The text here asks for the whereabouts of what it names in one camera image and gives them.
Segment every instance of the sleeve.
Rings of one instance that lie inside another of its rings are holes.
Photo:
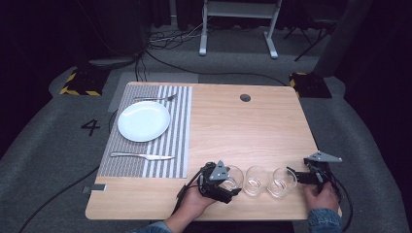
[[[172,231],[164,224],[163,221],[157,221],[144,228],[134,229],[125,233],[171,233]]]
[[[341,233],[342,219],[330,209],[314,209],[309,212],[308,222],[311,233]]]

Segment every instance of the knife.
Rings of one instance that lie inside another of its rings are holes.
[[[143,154],[143,153],[132,153],[132,152],[111,152],[110,156],[111,157],[137,156],[137,157],[146,158],[148,160],[166,160],[166,159],[174,158],[173,156],[168,156],[168,155],[154,155],[154,154]]]

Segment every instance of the metal stand leg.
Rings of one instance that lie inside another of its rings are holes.
[[[207,1],[208,0],[204,0],[204,5],[203,5],[203,27],[202,27],[202,36],[200,37],[199,55],[206,55],[206,47],[207,47]]]
[[[275,49],[275,45],[273,44],[272,34],[273,29],[275,28],[276,20],[278,19],[279,11],[281,9],[282,0],[278,0],[276,3],[276,8],[273,13],[272,20],[270,21],[269,32],[263,32],[264,39],[266,40],[267,47],[269,48],[270,57],[273,59],[278,58],[278,52]]]

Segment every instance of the wooden table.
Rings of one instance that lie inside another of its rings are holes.
[[[105,191],[92,191],[90,219],[166,219],[181,187],[205,163],[222,160],[244,174],[252,165],[268,170],[290,166],[307,171],[303,157],[317,147],[291,87],[200,83],[134,83],[193,86],[187,179],[97,177]],[[248,94],[249,102],[240,99]],[[229,204],[216,203],[199,220],[306,219],[300,184],[282,199],[267,191],[257,197],[245,192]]]

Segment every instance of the gray striped placemat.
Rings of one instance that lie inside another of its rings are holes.
[[[120,101],[112,133],[109,137],[98,176],[140,178],[186,178],[188,175],[191,86],[137,85],[129,83]],[[118,129],[120,114],[135,103],[136,96],[166,97],[177,93],[173,101],[159,101],[169,111],[171,119],[166,131],[145,143],[125,139]],[[149,161],[141,157],[110,157],[112,151],[171,155],[170,160]]]

